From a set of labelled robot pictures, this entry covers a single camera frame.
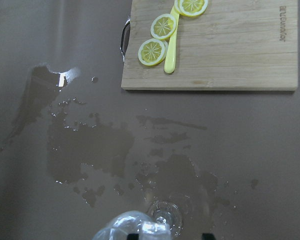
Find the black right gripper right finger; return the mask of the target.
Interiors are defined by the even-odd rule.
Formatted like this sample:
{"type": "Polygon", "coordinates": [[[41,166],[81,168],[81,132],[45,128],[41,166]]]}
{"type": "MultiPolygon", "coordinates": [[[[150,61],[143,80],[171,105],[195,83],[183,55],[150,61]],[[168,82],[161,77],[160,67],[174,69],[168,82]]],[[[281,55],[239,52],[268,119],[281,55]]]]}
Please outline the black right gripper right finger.
{"type": "Polygon", "coordinates": [[[214,240],[214,234],[213,233],[202,233],[201,235],[202,240],[214,240]]]}

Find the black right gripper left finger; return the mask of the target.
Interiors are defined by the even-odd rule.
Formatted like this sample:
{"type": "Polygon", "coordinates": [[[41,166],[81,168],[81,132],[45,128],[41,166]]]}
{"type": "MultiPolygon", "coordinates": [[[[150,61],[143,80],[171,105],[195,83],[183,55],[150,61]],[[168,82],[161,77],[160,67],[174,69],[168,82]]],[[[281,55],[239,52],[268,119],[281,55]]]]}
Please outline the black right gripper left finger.
{"type": "Polygon", "coordinates": [[[140,235],[138,233],[129,233],[126,240],[139,240],[140,235]]]}

